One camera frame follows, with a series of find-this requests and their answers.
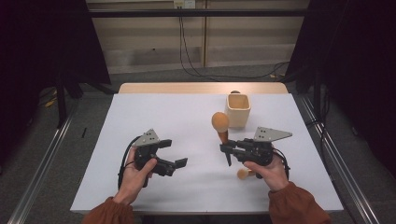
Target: paper cup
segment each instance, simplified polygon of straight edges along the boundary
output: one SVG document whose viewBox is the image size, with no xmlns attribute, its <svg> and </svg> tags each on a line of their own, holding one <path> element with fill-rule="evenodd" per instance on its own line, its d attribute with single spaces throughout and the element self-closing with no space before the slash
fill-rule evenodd
<svg viewBox="0 0 396 224">
<path fill-rule="evenodd" d="M 241 93 L 231 93 L 227 96 L 224 113 L 230 121 L 230 128 L 243 128 L 248 122 L 250 101 L 248 96 Z"/>
</svg>

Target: black curtain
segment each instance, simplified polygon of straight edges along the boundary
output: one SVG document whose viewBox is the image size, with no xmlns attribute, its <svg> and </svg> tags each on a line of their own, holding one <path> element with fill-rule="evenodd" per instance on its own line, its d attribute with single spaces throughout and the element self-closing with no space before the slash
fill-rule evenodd
<svg viewBox="0 0 396 224">
<path fill-rule="evenodd" d="M 329 56 L 346 0 L 311 0 L 309 10 L 322 10 L 321 15 L 304 17 L 291 55 L 285 81 L 296 80 L 296 90 L 304 93 L 314 84 L 317 72 Z"/>
<path fill-rule="evenodd" d="M 92 19 L 70 11 L 88 9 L 84 0 L 0 1 L 2 160 L 57 77 L 75 97 L 80 82 L 110 83 Z"/>
<path fill-rule="evenodd" d="M 350 1 L 325 63 L 331 97 L 396 176 L 396 3 Z"/>
</svg>

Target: wall outlet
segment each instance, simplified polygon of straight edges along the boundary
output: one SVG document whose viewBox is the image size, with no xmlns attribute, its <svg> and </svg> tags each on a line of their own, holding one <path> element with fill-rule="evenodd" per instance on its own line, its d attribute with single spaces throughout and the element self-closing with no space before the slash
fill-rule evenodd
<svg viewBox="0 0 396 224">
<path fill-rule="evenodd" d="M 174 8 L 184 8 L 184 0 L 174 0 Z"/>
<path fill-rule="evenodd" d="M 185 0 L 184 8 L 195 8 L 195 0 Z"/>
<path fill-rule="evenodd" d="M 174 8 L 195 8 L 195 0 L 174 0 Z"/>
</svg>

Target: sleeve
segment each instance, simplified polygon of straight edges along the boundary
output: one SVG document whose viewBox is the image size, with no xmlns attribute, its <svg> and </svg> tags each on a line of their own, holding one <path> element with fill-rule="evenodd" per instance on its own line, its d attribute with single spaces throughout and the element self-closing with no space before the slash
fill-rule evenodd
<svg viewBox="0 0 396 224">
<path fill-rule="evenodd" d="M 112 197 L 93 208 L 82 220 L 82 224 L 134 224 L 134 214 L 131 205 L 115 203 Z"/>
<path fill-rule="evenodd" d="M 305 189 L 290 182 L 284 189 L 269 192 L 269 213 L 274 224 L 330 224 L 330 216 Z"/>
</svg>

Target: person's left hand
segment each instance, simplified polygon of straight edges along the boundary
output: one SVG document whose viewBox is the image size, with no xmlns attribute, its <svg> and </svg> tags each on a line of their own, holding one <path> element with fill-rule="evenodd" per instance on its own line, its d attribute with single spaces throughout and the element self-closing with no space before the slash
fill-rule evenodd
<svg viewBox="0 0 396 224">
<path fill-rule="evenodd" d="M 131 147 L 128 155 L 128 159 L 126 160 L 125 164 L 134 161 L 134 153 L 136 151 L 135 147 Z M 151 177 L 152 173 L 151 170 L 157 164 L 157 160 L 151 159 L 149 160 L 146 165 L 139 171 L 134 166 L 134 162 L 128 164 L 125 167 L 122 183 L 119 189 L 119 192 L 114 196 L 113 202 L 115 203 L 122 203 L 125 205 L 129 205 L 137 198 L 137 194 L 142 189 L 146 176 Z"/>
</svg>

